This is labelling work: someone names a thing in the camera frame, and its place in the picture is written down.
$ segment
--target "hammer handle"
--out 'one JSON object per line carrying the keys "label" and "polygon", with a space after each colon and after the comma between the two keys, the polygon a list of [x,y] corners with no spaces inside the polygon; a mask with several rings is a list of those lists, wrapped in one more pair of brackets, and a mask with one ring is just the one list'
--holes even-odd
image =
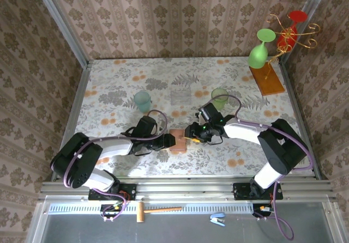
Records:
{"label": "hammer handle", "polygon": [[157,213],[157,212],[177,211],[177,210],[182,210],[182,207],[181,206],[177,206],[177,207],[174,207],[174,208],[147,209],[147,210],[144,210],[144,213]]}

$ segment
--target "gray floor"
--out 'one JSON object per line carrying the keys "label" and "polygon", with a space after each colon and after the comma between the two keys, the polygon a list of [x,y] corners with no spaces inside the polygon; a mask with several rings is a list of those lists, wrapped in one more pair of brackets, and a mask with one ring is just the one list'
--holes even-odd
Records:
{"label": "gray floor", "polygon": [[[279,216],[292,226],[293,242],[333,242],[320,204],[280,203]],[[205,214],[146,214],[145,223],[136,223],[135,215],[122,215],[114,222],[104,222],[98,215],[50,215],[42,243],[289,242],[275,221],[251,217],[227,215],[226,227],[220,227]]]}

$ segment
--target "translucent cup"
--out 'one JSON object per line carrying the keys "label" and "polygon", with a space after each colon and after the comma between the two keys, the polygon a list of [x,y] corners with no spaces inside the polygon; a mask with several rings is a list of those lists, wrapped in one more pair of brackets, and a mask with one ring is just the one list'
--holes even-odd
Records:
{"label": "translucent cup", "polygon": [[150,111],[150,109],[151,109],[151,96],[149,95],[149,93],[145,92],[144,90],[137,92],[133,97],[133,101],[135,102],[138,109],[142,113],[146,113],[146,112]]}
{"label": "translucent cup", "polygon": [[[214,98],[218,95],[227,95],[228,92],[225,90],[225,89],[222,89],[222,88],[217,88],[217,89],[214,89],[211,93],[211,98]],[[214,105],[214,107],[218,110],[218,111],[221,111],[223,108],[224,108],[224,105],[225,103],[228,102],[228,96],[222,96],[222,97],[218,97],[218,98],[215,98],[213,101],[212,101],[212,104]]]}

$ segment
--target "wooden hammer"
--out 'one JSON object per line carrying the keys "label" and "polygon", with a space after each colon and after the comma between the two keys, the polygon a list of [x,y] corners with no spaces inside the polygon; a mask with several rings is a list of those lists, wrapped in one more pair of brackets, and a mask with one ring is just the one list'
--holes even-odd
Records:
{"label": "wooden hammer", "polygon": [[144,202],[138,202],[137,204],[137,223],[144,222],[145,213],[157,213],[157,212],[166,212],[166,211],[177,211],[182,210],[181,206],[174,208],[163,208],[163,209],[147,209],[144,210]]}

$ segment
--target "wall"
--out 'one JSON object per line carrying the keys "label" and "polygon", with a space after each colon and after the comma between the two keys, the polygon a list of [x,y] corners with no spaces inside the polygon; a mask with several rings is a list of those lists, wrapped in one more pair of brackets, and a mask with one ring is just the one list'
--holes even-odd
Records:
{"label": "wall", "polygon": [[267,14],[285,17],[305,1],[57,0],[57,4],[86,57],[102,59],[248,56],[259,42],[257,31],[267,26]]}
{"label": "wall", "polygon": [[288,72],[321,171],[349,227],[349,0],[322,0],[311,22],[322,27],[314,37],[318,47],[296,47]]}
{"label": "wall", "polygon": [[24,242],[81,76],[42,0],[0,0],[0,242]]}

